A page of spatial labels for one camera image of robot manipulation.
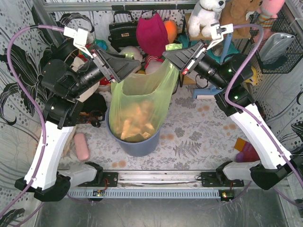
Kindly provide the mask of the green plastic trash bag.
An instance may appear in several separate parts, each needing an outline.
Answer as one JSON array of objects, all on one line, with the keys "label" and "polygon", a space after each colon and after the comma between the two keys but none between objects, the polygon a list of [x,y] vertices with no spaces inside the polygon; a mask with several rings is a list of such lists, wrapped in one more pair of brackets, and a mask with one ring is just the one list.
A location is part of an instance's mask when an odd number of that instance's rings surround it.
[{"label": "green plastic trash bag", "polygon": [[132,73],[111,86],[109,128],[126,142],[141,142],[156,134],[169,109],[178,69],[164,60],[150,74]]}]

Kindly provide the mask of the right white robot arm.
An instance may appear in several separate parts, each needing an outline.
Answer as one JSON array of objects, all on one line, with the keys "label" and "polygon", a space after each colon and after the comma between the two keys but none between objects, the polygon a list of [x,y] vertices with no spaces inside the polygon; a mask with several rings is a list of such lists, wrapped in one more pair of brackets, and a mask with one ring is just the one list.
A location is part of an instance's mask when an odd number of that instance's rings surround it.
[{"label": "right white robot arm", "polygon": [[226,162],[217,168],[217,177],[253,181],[264,190],[271,189],[290,173],[302,183],[298,170],[303,166],[303,159],[291,154],[278,141],[261,117],[252,96],[242,86],[242,82],[252,76],[250,59],[257,48],[248,55],[236,54],[224,64],[209,57],[207,50],[208,46],[199,41],[186,49],[165,51],[163,55],[180,72],[195,71],[220,90],[214,96],[216,104],[245,133],[259,156],[254,162]]}]

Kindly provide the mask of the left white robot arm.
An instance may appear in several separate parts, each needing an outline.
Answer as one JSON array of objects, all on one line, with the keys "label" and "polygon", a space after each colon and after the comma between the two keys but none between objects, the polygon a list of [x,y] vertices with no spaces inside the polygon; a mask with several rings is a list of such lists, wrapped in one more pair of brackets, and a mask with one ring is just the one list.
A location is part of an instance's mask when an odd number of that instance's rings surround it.
[{"label": "left white robot arm", "polygon": [[42,85],[52,92],[42,115],[42,135],[32,165],[15,187],[32,192],[42,202],[60,201],[69,189],[81,184],[97,186],[104,182],[103,168],[86,162],[59,172],[59,161],[83,109],[80,96],[102,79],[121,82],[140,67],[138,60],[109,54],[98,46],[91,58],[77,71],[59,59],[50,60],[43,69]]}]

